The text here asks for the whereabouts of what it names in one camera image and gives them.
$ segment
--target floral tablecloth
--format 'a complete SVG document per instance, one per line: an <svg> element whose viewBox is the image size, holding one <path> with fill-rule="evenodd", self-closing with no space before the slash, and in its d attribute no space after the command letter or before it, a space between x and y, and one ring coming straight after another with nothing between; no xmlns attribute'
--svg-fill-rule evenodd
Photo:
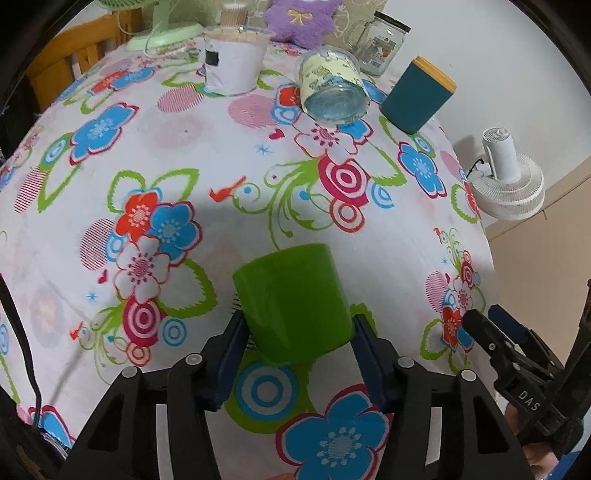
<svg viewBox="0 0 591 480"><path fill-rule="evenodd" d="M437 120L412 137L391 125L379 111L386 75L364 80L363 120L325 128L298 106L297 48L270 45L257 89L231 98L204 88L201 39L181 50L109 54L0 170L0 271L46 428L72 445L125 365L169 367L224 330L238 267L309 242L330 245L351 314L400 354L449 374L473 368L491 385L462 328L467 309L494 300L491 253ZM31 411L0 319L0 384ZM222 477L244 480L364 480L391 422L349 345L281 368L250 345L208 420Z"/></svg>

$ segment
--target fan base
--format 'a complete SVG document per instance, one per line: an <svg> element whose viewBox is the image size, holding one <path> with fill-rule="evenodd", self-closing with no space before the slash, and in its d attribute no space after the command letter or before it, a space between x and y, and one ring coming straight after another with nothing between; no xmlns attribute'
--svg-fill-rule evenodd
<svg viewBox="0 0 591 480"><path fill-rule="evenodd" d="M146 48L146 41L148 42L148 49L164 47L171 43L180 42L183 40L189 40L190 38L197 37L203 33L203 27L198 23L176 23L171 24L166 30L153 34L150 37L151 31L145 31L138 35L135 35L129 40L127 49L130 51L143 51Z"/></svg>

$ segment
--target yellow bow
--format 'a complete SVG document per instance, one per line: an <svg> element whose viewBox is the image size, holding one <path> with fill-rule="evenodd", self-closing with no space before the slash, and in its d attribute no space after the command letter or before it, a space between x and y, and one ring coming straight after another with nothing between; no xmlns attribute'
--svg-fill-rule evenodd
<svg viewBox="0 0 591 480"><path fill-rule="evenodd" d="M299 12L297 10L293 10L292 8L290 8L287 11L288 15L291 15L293 17L293 20L290 23L296 23L296 22L300 22L300 25L303 25L304 22L302 22L302 20L304 18L312 18L313 15L310 12Z"/></svg>

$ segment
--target purple plush toy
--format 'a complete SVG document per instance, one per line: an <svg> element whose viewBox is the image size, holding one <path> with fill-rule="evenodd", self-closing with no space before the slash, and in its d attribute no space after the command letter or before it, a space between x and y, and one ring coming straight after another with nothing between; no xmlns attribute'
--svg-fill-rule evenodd
<svg viewBox="0 0 591 480"><path fill-rule="evenodd" d="M275 41L317 48L335 30L332 19L342 0L274 0L263 18Z"/></svg>

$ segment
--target jar handle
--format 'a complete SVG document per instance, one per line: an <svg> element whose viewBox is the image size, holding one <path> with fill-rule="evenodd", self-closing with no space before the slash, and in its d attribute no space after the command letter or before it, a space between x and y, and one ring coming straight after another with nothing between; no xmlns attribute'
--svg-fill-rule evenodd
<svg viewBox="0 0 591 480"><path fill-rule="evenodd" d="M359 43L359 40L361 39L361 37L363 36L363 32L365 31L365 27L367 27L368 23L370 23L371 20L357 20L353 25L351 25L351 27L349 28L349 33L347 34L347 38L345 39L345 43L347 44L347 46L349 47L349 49L351 50L351 52L357 48L357 44ZM359 37L357 38L357 41L352 44L350 42L351 40L351 35L353 34L353 32L355 32L355 29L357 28L357 26L362 23L363 24L363 31L361 32L361 34L359 35Z"/></svg>

